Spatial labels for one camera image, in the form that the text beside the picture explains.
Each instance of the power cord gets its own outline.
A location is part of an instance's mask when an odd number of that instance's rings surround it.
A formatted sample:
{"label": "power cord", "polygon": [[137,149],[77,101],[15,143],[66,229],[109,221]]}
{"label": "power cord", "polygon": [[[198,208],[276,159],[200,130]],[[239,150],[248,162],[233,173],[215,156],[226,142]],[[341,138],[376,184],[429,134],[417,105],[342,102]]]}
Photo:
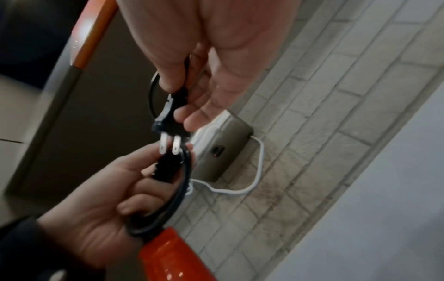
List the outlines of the power cord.
{"label": "power cord", "polygon": [[217,189],[217,188],[212,187],[209,183],[207,183],[205,181],[201,181],[201,180],[197,180],[197,179],[190,179],[190,183],[189,183],[189,186],[188,186],[188,189],[187,189],[187,192],[185,193],[185,195],[191,195],[193,193],[193,191],[194,191],[193,182],[203,184],[206,187],[208,187],[212,192],[215,192],[215,193],[241,195],[241,194],[246,194],[246,193],[252,191],[259,184],[260,178],[262,176],[262,165],[264,163],[265,146],[264,146],[264,142],[260,138],[255,137],[255,136],[250,136],[250,137],[252,139],[254,139],[255,141],[257,141],[260,145],[258,170],[256,171],[256,177],[254,178],[254,181],[250,186],[248,186],[247,188],[241,189],[241,190]]}

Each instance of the orange object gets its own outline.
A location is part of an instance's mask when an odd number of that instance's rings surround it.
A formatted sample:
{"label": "orange object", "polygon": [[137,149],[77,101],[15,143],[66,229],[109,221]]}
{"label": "orange object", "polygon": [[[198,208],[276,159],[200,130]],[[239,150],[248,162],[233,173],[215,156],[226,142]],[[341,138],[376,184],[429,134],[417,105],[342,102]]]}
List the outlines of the orange object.
{"label": "orange object", "polygon": [[145,244],[139,259],[150,281],[217,281],[172,227]]}
{"label": "orange object", "polygon": [[71,65],[83,69],[117,11],[115,0],[89,0],[73,32]]}

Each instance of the brick wall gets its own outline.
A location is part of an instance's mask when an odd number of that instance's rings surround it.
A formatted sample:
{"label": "brick wall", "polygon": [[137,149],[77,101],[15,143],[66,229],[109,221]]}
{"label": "brick wall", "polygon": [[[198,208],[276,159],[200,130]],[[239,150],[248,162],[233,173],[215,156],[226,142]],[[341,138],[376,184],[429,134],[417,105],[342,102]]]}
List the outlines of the brick wall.
{"label": "brick wall", "polygon": [[[171,221],[220,281],[264,280],[444,80],[443,2],[325,0],[287,42],[238,106],[262,181],[200,189]],[[246,187],[257,159],[251,142],[218,184]]]}

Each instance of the hand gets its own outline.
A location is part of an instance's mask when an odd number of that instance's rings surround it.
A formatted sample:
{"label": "hand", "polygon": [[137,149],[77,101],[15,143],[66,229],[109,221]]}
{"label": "hand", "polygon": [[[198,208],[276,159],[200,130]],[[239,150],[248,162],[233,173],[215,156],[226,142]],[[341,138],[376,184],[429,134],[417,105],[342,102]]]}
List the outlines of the hand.
{"label": "hand", "polygon": [[40,225],[56,243],[96,268],[122,258],[140,244],[127,234],[125,216],[158,210],[181,183],[179,175],[173,184],[150,177],[160,157],[157,142],[116,159],[40,217]]}
{"label": "hand", "polygon": [[175,112],[196,131],[229,108],[267,67],[301,0],[117,0],[143,53],[173,93],[185,82],[189,105]]}

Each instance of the black sleeve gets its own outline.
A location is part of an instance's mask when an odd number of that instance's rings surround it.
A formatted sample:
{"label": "black sleeve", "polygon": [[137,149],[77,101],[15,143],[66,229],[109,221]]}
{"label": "black sleeve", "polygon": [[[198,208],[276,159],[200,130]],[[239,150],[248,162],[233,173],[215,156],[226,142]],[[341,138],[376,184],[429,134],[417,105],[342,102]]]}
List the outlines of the black sleeve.
{"label": "black sleeve", "polygon": [[102,281],[104,269],[94,269],[51,241],[36,218],[0,228],[0,280],[48,281],[56,274],[64,281]]}

